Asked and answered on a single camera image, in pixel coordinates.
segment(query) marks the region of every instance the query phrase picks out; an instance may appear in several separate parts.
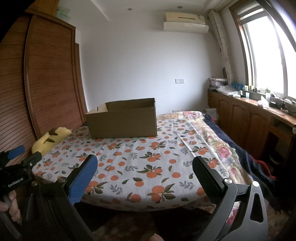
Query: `curtain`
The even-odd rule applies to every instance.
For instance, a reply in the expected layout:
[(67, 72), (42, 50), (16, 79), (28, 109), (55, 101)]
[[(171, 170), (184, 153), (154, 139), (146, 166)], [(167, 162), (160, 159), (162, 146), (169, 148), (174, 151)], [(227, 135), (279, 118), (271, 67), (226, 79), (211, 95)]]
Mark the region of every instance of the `curtain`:
[(220, 49), (223, 54), (223, 61), (224, 61), (225, 69), (227, 73), (228, 84), (231, 85), (231, 83), (235, 83), (235, 79), (234, 79), (233, 69), (231, 66), (230, 58), (229, 58), (229, 44), (228, 44), (225, 28), (219, 13), (217, 13), (215, 10), (209, 11), (209, 18), (214, 28), (214, 32), (217, 36), (217, 40), (219, 42)]

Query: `window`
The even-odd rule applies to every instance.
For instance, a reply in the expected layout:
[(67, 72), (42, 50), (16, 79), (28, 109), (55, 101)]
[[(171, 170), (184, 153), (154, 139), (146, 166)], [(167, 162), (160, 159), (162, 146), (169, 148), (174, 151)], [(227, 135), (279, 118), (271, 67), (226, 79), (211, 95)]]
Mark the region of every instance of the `window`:
[(296, 52), (277, 22), (255, 1), (230, 7), (244, 52), (246, 82), (296, 99)]

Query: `bed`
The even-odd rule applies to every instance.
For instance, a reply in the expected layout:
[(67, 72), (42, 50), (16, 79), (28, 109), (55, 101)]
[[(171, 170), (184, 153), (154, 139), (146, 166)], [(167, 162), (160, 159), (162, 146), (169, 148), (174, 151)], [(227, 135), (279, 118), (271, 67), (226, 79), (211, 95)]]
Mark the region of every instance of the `bed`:
[[(88, 127), (82, 126), (46, 154), (33, 173), (43, 182), (54, 182), (68, 176), (89, 154), (97, 156), (98, 169), (82, 198), (88, 204), (124, 211), (183, 206), (211, 213), (215, 205), (192, 171), (192, 159), (199, 155), (235, 183), (260, 183), (271, 239), (289, 218), (274, 198), (277, 181), (200, 112), (158, 116), (156, 137), (91, 139)], [(228, 222), (234, 219), (238, 205)]]

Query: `yellow plush toy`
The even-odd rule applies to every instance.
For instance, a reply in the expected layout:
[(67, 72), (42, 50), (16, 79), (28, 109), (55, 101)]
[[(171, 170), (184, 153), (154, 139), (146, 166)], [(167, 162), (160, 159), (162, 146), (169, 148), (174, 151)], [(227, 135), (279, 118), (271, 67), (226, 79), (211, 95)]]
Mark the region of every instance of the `yellow plush toy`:
[(32, 153), (39, 151), (41, 155), (44, 156), (71, 133), (72, 132), (65, 127), (51, 129), (34, 143)]

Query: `blue grip pad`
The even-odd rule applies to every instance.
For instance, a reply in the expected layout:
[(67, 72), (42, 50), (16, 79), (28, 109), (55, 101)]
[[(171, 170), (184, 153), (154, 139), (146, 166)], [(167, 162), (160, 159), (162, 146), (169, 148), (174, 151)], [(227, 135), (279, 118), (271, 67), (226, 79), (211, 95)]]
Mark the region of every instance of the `blue grip pad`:
[(89, 157), (90, 159), (88, 160), (87, 158), (85, 160), (85, 161), (88, 160), (88, 162), (82, 168), (82, 170), (78, 173), (77, 177), (69, 187), (68, 200), (72, 205), (74, 205), (77, 202), (80, 202), (85, 192), (85, 189), (87, 188), (88, 184), (92, 180), (98, 168), (98, 160), (96, 156), (89, 155)]
[(20, 156), (21, 154), (23, 154), (25, 152), (25, 147), (22, 145), (22, 146), (18, 146), (17, 148), (9, 151), (8, 155), (7, 155), (7, 158), (9, 160), (12, 160), (18, 156)]

